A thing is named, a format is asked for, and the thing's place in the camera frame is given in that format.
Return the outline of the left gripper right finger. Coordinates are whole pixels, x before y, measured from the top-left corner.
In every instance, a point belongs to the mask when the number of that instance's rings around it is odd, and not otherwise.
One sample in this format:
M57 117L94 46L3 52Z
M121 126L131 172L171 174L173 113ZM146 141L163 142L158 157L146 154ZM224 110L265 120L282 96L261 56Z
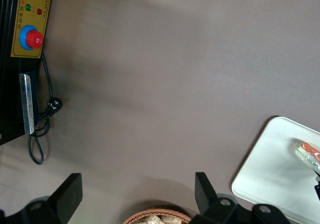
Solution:
M195 173L194 196L199 214L192 224L249 224L250 211L231 195L217 194L204 172Z

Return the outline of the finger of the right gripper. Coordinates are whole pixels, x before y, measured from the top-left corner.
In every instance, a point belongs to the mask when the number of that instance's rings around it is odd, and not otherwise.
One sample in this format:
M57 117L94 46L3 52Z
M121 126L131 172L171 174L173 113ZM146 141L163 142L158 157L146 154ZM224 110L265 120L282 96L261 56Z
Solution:
M315 178L315 180L317 181L317 185L314 186L314 189L318 199L320 200L320 175L319 174L317 174L317 177Z

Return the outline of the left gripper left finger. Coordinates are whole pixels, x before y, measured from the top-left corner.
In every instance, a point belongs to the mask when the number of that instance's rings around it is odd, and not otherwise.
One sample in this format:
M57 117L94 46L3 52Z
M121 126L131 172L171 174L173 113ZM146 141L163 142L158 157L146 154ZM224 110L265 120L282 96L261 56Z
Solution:
M82 174L72 173L47 199L37 199L16 215L16 224L67 224L83 199Z

